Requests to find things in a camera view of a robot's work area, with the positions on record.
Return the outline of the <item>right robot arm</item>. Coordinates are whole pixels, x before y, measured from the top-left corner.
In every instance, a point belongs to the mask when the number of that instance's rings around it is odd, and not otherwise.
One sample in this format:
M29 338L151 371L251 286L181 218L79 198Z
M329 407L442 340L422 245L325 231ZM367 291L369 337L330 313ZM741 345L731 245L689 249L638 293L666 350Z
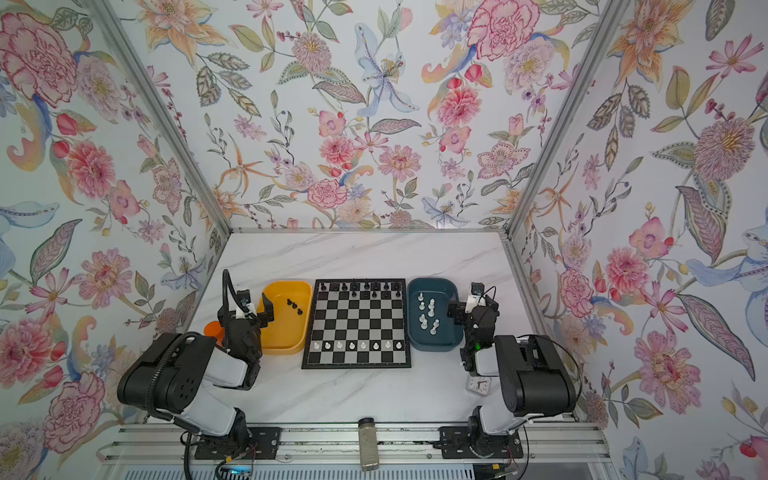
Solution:
M516 459L521 455L517 430L529 419L571 413L577 405L580 391L557 352L559 345L548 336L496 334L498 304L490 297L452 300L447 316L463 330L459 354L469 379L496 379L499 391L474 408L465 427L440 429L442 455Z

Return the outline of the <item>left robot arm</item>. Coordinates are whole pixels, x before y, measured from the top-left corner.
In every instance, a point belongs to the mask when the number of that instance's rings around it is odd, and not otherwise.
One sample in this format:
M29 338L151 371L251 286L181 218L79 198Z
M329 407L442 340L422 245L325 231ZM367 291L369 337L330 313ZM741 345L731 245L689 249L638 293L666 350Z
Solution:
M173 423L198 438L201 447L227 457L253 451L258 440L245 413L219 400L212 387L250 390L261 370L261 330L275 318L274 304L261 296L260 311L247 292L235 310L224 305L219 323L224 339L198 332L164 333L121 377L121 404Z

